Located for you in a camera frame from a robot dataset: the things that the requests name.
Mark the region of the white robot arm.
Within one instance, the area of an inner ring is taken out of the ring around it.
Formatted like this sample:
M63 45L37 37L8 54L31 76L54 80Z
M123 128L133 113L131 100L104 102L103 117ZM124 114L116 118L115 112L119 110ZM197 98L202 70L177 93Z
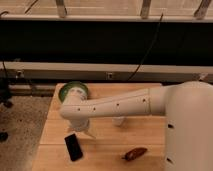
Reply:
M213 85L188 81L99 99L81 82L60 90L60 115L77 132L91 118L164 115L165 171L213 171Z

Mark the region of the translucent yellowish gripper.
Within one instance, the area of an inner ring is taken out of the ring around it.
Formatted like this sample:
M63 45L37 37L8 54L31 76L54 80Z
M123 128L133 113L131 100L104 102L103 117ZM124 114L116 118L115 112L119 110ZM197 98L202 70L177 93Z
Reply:
M95 136L89 131L90 122L88 120L71 122L69 127L75 132L82 132L85 135L95 139Z

